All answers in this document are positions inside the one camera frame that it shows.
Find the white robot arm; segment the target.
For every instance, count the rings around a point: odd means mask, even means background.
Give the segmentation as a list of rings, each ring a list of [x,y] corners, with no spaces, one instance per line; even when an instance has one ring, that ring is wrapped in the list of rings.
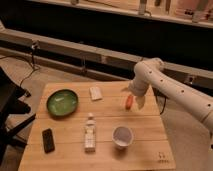
[[[213,97],[166,76],[162,73],[163,68],[164,63],[160,58],[138,62],[134,66],[135,77],[129,82],[128,90],[142,97],[149,86],[156,88],[213,133]]]

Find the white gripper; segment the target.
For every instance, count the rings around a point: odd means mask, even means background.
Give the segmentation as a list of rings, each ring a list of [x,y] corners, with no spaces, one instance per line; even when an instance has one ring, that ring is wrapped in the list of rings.
[[[145,97],[147,90],[149,88],[149,84],[143,80],[140,80],[138,78],[134,78],[131,80],[127,87],[123,88],[123,91],[130,92],[134,96],[137,96],[135,98],[137,106],[139,109],[142,109],[145,104]]]

